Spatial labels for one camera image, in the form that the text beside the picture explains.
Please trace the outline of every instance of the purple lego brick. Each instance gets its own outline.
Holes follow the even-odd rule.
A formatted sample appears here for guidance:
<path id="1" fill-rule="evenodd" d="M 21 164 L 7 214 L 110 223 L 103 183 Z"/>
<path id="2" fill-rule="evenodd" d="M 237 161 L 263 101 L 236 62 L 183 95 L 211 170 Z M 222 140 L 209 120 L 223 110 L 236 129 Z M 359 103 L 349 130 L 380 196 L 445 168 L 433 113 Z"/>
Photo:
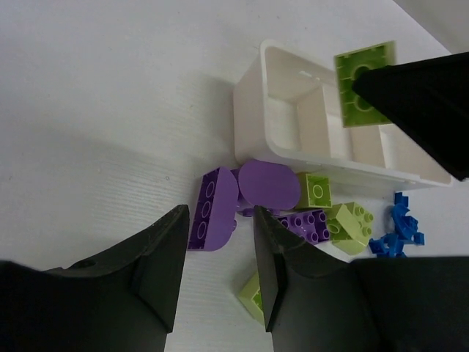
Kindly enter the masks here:
<path id="1" fill-rule="evenodd" d="M 269 209 L 269 211 L 272 213 L 274 216 L 279 216 L 280 211 L 276 209 Z M 239 211 L 239 213 L 244 216 L 245 218 L 252 218 L 254 216 L 254 208 L 246 208 L 242 211 Z"/>
<path id="2" fill-rule="evenodd" d="M 324 211 L 309 210 L 277 218 L 282 225 L 311 244 L 328 241 L 330 234 Z"/>
<path id="3" fill-rule="evenodd" d="M 236 228 L 239 190 L 235 176 L 220 167 L 202 178 L 188 249 L 216 251 Z"/>
<path id="4" fill-rule="evenodd" d="M 240 188 L 240 212 L 255 205 L 289 210 L 300 200 L 300 182 L 288 166 L 253 159 L 232 172 Z"/>

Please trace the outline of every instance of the lime green lego brick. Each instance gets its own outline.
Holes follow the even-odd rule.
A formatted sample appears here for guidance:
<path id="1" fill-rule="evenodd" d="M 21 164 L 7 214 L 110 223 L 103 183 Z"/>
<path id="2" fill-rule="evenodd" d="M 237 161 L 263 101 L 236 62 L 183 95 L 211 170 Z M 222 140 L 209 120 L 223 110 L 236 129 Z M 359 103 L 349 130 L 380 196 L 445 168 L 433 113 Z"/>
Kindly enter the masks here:
<path id="1" fill-rule="evenodd" d="M 264 312 L 262 309 L 262 297 L 261 297 L 261 290 L 259 289 L 254 297 L 252 298 L 252 301 L 257 305 L 257 307 Z"/>
<path id="2" fill-rule="evenodd" d="M 361 243 L 368 244 L 369 239 L 372 237 L 373 233 L 373 214 L 355 202 L 345 203 L 345 206 L 360 224 L 361 237 L 359 237 L 358 240 Z"/>
<path id="3" fill-rule="evenodd" d="M 261 288 L 259 286 L 259 273 L 255 273 L 241 292 L 238 299 L 254 319 L 264 325 L 264 312 L 262 310 Z"/>
<path id="4" fill-rule="evenodd" d="M 391 123 L 386 116 L 353 92 L 352 84 L 367 70 L 395 65 L 394 47 L 394 42 L 386 42 L 334 57 L 344 127 Z"/>
<path id="5" fill-rule="evenodd" d="M 370 212 L 358 203 L 347 203 L 334 205 L 325 213 L 334 246 L 350 255 L 358 254 L 368 246 L 373 221 Z"/>
<path id="6" fill-rule="evenodd" d="M 308 172 L 300 172 L 297 177 L 300 181 L 301 197 L 296 209 L 332 207 L 328 177 Z"/>
<path id="7" fill-rule="evenodd" d="M 360 254 L 367 247 L 367 245 L 355 240 L 332 241 L 332 244 L 348 255 Z"/>

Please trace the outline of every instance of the white plastic bin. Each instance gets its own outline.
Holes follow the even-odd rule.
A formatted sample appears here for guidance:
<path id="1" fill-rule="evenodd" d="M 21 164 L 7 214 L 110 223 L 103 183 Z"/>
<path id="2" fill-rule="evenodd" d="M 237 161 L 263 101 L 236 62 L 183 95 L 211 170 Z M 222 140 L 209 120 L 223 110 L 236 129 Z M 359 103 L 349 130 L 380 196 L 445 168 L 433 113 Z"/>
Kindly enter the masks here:
<path id="1" fill-rule="evenodd" d="M 335 73 L 275 41 L 261 43 L 233 99 L 240 163 L 257 158 L 384 191 L 452 184 L 395 125 L 343 128 Z"/>

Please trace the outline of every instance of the lego brick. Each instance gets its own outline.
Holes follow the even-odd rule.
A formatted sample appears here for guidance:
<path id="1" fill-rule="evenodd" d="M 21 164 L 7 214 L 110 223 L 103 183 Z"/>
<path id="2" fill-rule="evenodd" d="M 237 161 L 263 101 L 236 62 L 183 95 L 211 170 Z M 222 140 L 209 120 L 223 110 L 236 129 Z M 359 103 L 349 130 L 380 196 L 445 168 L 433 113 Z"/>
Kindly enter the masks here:
<path id="1" fill-rule="evenodd" d="M 405 195 L 402 194 L 402 192 L 396 192 L 394 194 L 394 205 L 396 204 L 402 204 L 406 208 L 409 207 L 409 197 L 406 197 Z"/>
<path id="2" fill-rule="evenodd" d="M 404 242 L 399 239 L 396 233 L 387 233 L 383 236 L 383 241 L 388 247 L 388 256 L 396 257 L 402 253 L 404 249 Z"/>
<path id="3" fill-rule="evenodd" d="M 300 172 L 297 174 L 297 177 L 300 182 L 301 197 L 295 208 L 332 207 L 328 177 L 313 175 L 308 172 Z"/>
<path id="4" fill-rule="evenodd" d="M 391 123 L 352 90 L 353 82 L 367 70 L 396 64 L 394 42 L 370 46 L 334 57 L 344 127 Z"/>
<path id="5" fill-rule="evenodd" d="M 373 215 L 358 203 L 334 205 L 326 210 L 332 244 L 349 255 L 361 253 L 372 236 Z"/>
<path id="6" fill-rule="evenodd" d="M 279 216 L 280 215 L 280 211 L 277 210 L 277 209 L 268 209 L 272 215 L 274 216 Z M 246 209 L 243 209 L 241 211 L 238 211 L 238 213 L 242 216 L 244 216 L 245 218 L 252 218 L 254 216 L 254 208 L 246 208 Z"/>
<path id="7" fill-rule="evenodd" d="M 264 312 L 262 310 L 259 273 L 255 273 L 251 277 L 241 292 L 238 293 L 237 297 L 248 310 L 248 312 L 252 315 L 252 317 L 264 325 Z"/>
<path id="8" fill-rule="evenodd" d="M 326 210 L 327 224 L 332 244 L 349 255 L 361 253 L 369 242 L 369 234 L 362 231 L 357 218 L 345 204 Z"/>
<path id="9" fill-rule="evenodd" d="M 255 205 L 290 210 L 300 200 L 300 183 L 288 166 L 252 159 L 232 173 L 240 189 L 240 212 Z"/>
<path id="10" fill-rule="evenodd" d="M 279 216 L 277 219 L 288 230 L 311 244 L 328 241 L 330 238 L 326 215 L 320 209 Z"/>
<path id="11" fill-rule="evenodd" d="M 345 203 L 345 206 L 357 219 L 358 223 L 360 224 L 362 234 L 364 236 L 368 236 L 368 239 L 370 239 L 373 232 L 373 214 L 371 214 L 364 207 L 355 202 Z"/>
<path id="12" fill-rule="evenodd" d="M 379 240 L 370 239 L 368 246 L 373 254 L 387 254 L 389 248 L 384 243 L 384 236 Z"/>
<path id="13" fill-rule="evenodd" d="M 417 233 L 413 236 L 413 242 L 414 242 L 417 246 L 424 246 L 424 245 L 425 245 L 425 235 L 424 235 L 422 232 L 417 232 Z"/>
<path id="14" fill-rule="evenodd" d="M 235 176 L 226 167 L 204 175 L 189 250 L 216 251 L 228 242 L 236 228 L 238 193 Z"/>
<path id="15" fill-rule="evenodd" d="M 402 236 L 402 240 L 411 241 L 417 232 L 418 221 L 412 216 L 406 216 L 409 209 L 399 203 L 391 209 L 391 217 L 394 220 L 395 232 Z"/>

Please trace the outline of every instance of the white tabletop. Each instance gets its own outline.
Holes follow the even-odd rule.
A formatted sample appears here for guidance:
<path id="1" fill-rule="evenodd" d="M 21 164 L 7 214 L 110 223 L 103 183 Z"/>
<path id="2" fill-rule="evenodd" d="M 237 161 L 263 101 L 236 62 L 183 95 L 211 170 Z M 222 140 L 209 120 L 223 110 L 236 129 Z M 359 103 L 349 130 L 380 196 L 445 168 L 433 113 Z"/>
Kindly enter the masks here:
<path id="1" fill-rule="evenodd" d="M 386 40 L 400 62 L 448 53 L 391 0 L 1 0 L 0 257 L 67 267 L 193 209 L 200 176 L 236 166 L 232 90 L 265 38 L 329 67 Z M 428 244 L 411 254 L 467 253 L 467 190 L 413 192 Z M 391 195 L 334 195 L 385 232 Z M 167 351 L 272 350 L 235 297 L 255 271 L 238 224 L 220 251 L 188 253 Z"/>

